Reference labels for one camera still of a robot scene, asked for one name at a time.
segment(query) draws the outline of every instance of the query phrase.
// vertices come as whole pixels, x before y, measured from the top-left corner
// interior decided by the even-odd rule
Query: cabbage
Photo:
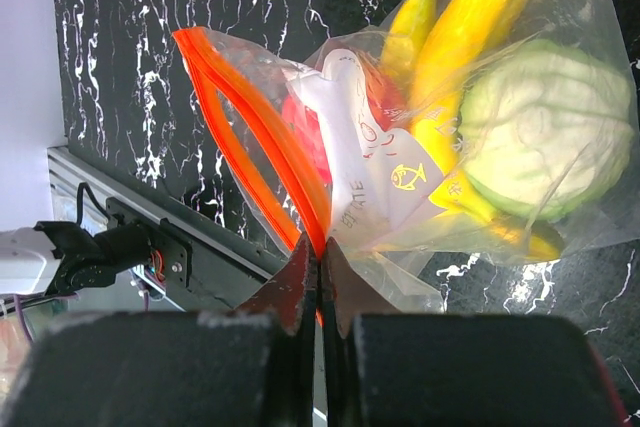
[[[627,77],[581,50],[525,43],[465,95],[463,169],[499,209],[558,219],[601,197],[627,166],[631,92]]]

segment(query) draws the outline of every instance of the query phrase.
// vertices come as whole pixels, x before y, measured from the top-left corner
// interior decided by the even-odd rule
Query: fish logo
[[[418,166],[417,170],[400,164],[391,172],[391,182],[393,182],[393,185],[397,189],[416,190],[416,182],[418,179],[422,179],[424,182],[427,181],[422,163]]]

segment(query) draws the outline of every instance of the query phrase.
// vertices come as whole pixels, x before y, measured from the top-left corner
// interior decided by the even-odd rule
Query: produce bag
[[[636,88],[611,0],[404,0],[305,64],[175,33],[200,108],[284,251],[333,236],[405,310],[432,252],[545,261],[640,235]]]

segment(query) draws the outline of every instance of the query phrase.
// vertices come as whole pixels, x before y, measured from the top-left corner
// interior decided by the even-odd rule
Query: yellow banana
[[[409,86],[415,61],[435,20],[436,0],[406,0],[394,17],[378,66],[398,86]]]
[[[528,0],[451,0],[429,33],[418,59],[409,96],[416,113],[410,130],[432,156],[445,181],[431,201],[449,213],[466,212],[512,243],[524,240],[524,231],[510,226],[481,197],[457,169],[462,143],[456,134],[463,84],[472,63],[487,48],[504,41]],[[534,233],[529,255],[536,260],[557,258],[559,236]]]

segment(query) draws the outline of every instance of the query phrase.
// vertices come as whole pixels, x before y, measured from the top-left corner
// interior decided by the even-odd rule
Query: purple wire
[[[13,295],[13,306],[16,309],[16,315],[18,316],[18,321],[20,322],[20,326],[22,327],[22,331],[24,332],[25,337],[27,338],[29,343],[32,343],[33,337],[31,336],[31,332],[29,332],[29,328],[27,327],[27,321],[24,318],[24,312],[22,311],[20,296],[17,294]]]

